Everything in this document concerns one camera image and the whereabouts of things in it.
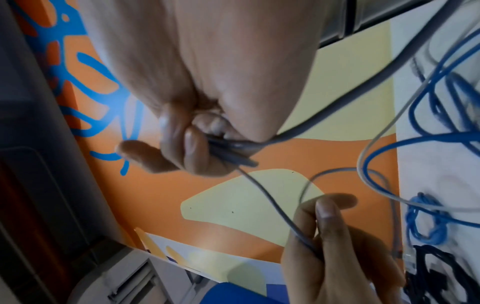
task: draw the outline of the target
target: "person's hand holding cable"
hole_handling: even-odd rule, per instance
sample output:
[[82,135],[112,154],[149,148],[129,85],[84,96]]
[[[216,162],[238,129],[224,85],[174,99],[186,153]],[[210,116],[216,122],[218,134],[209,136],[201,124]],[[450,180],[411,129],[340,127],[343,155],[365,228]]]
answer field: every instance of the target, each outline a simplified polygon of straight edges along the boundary
[[[113,75],[159,118],[160,149],[116,151],[145,170],[221,176],[206,134],[263,142],[303,90],[330,0],[80,0]],[[258,149],[242,151],[252,155]]]
[[291,304],[400,303],[405,277],[391,253],[342,218],[340,210],[356,203],[353,195],[328,194],[298,207],[293,221],[323,250],[325,262],[290,233],[281,265]]

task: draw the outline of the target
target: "hand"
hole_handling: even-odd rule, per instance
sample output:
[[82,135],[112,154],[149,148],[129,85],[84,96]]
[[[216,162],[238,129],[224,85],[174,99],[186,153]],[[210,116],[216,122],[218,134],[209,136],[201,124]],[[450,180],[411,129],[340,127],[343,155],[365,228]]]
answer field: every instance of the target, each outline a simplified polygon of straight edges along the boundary
[[205,134],[276,134],[307,80],[329,1],[79,0],[102,61],[159,117],[161,149],[127,141],[118,154],[153,173],[230,173]]
[[325,263],[290,233],[281,265],[291,304],[400,303],[405,277],[384,243],[342,218],[340,210],[356,203],[353,195],[329,194],[298,207],[293,221],[323,249]]

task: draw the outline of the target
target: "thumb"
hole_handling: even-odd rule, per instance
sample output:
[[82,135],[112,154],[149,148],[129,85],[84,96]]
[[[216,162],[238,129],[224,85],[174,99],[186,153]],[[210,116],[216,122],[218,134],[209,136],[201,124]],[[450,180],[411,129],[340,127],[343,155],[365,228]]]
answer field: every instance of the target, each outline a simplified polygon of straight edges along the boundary
[[355,255],[349,229],[335,202],[328,196],[320,197],[315,213],[325,258],[325,282],[343,288],[370,288]]

